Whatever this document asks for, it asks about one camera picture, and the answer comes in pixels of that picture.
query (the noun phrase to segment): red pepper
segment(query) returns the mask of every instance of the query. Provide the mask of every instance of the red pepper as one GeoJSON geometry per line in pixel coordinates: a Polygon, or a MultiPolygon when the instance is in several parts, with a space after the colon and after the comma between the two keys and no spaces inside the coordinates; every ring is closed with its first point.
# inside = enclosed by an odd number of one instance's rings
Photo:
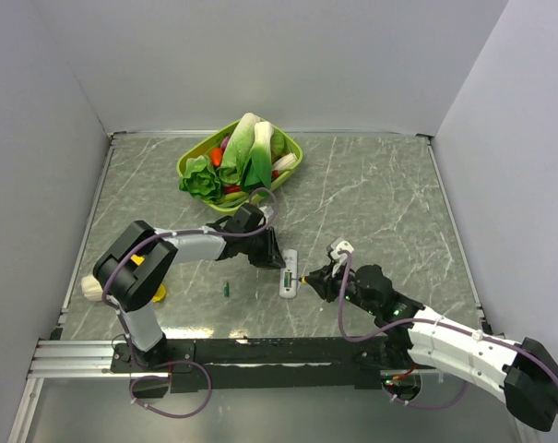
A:
{"type": "Polygon", "coordinates": [[[213,162],[213,166],[218,168],[221,165],[221,160],[223,159],[223,150],[219,147],[213,148],[213,150],[209,154],[209,157],[213,162]]]}
{"type": "Polygon", "coordinates": [[[234,192],[240,192],[242,189],[238,185],[225,186],[223,188],[223,194],[233,194],[234,192]]]}

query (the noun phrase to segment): white device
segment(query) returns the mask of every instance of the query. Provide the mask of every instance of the white device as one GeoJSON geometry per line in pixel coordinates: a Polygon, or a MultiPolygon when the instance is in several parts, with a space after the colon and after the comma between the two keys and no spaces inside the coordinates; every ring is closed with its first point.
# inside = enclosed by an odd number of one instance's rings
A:
{"type": "Polygon", "coordinates": [[[295,298],[297,296],[297,251],[284,249],[282,259],[285,268],[280,270],[279,295],[282,298],[295,298]]]}

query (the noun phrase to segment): plastic basket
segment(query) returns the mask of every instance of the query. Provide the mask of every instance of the plastic basket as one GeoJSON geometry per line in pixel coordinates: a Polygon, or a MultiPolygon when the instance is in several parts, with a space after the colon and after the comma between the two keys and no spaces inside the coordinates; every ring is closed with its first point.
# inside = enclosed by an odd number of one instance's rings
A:
{"type": "MultiPolygon", "coordinates": [[[[238,125],[239,122],[240,120],[236,120],[232,124],[225,126],[223,129],[221,129],[221,131],[201,141],[198,145],[196,145],[194,148],[189,150],[185,155],[183,155],[180,158],[180,160],[178,160],[178,162],[176,163],[176,171],[178,172],[178,175],[182,178],[184,171],[186,169],[186,161],[188,159],[196,158],[199,155],[203,155],[203,154],[208,155],[213,148],[221,144],[221,141],[223,141],[223,139],[226,136],[233,133],[233,130],[235,129],[235,127],[238,125]]],[[[301,150],[301,147],[297,143],[295,143],[295,140],[289,137],[279,127],[274,126],[274,130],[280,132],[280,134],[282,134],[282,136],[285,137],[286,151],[295,154],[295,157],[297,157],[297,162],[289,169],[289,171],[284,172],[272,182],[272,185],[270,187],[270,190],[272,191],[277,189],[279,186],[285,183],[285,181],[289,177],[292,176],[292,174],[295,172],[295,169],[297,168],[297,166],[299,166],[299,163],[301,163],[301,160],[303,159],[303,151],[301,150]]],[[[259,195],[254,196],[254,198],[252,199],[254,203],[257,203],[260,200],[262,200],[262,197],[259,195]]],[[[239,204],[236,204],[235,206],[224,208],[210,201],[205,201],[205,200],[201,200],[201,201],[205,203],[207,206],[209,206],[210,208],[212,208],[213,210],[215,210],[216,212],[218,212],[219,214],[223,214],[223,215],[234,214],[235,211],[238,210],[238,208],[242,206],[244,203],[244,201],[241,201],[239,204]]]]}

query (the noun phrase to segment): gray marble surface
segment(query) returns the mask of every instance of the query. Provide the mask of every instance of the gray marble surface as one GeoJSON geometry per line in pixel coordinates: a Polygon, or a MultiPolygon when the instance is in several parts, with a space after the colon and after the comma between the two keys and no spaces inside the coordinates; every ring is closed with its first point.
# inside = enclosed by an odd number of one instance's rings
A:
{"type": "MultiPolygon", "coordinates": [[[[121,332],[114,312],[87,301],[79,279],[137,219],[186,229],[219,216],[178,190],[175,164],[199,138],[115,140],[98,208],[72,294],[63,339],[107,340],[121,332]]],[[[477,326],[466,268],[424,138],[297,137],[304,158],[279,189],[276,229],[281,248],[299,251],[300,275],[327,262],[326,246],[344,236],[353,266],[377,263],[394,287],[456,321],[477,326]]],[[[337,336],[337,306],[308,286],[279,297],[279,272],[255,269],[245,257],[170,269],[166,299],[155,304],[170,338],[337,336]],[[223,296],[229,281],[231,296],[223,296]]],[[[347,306],[349,333],[371,330],[373,318],[347,306]]]]}

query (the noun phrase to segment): white panel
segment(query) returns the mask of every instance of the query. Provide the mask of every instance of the white panel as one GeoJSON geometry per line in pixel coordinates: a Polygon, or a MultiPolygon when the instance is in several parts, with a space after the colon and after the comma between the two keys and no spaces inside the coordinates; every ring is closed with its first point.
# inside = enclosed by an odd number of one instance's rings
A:
{"type": "Polygon", "coordinates": [[[509,3],[434,154],[492,326],[558,362],[558,0],[509,3]]]}
{"type": "Polygon", "coordinates": [[[0,0],[0,442],[59,317],[106,145],[34,7],[0,0]]]}
{"type": "Polygon", "coordinates": [[[108,131],[434,134],[506,0],[33,0],[108,131]]]}

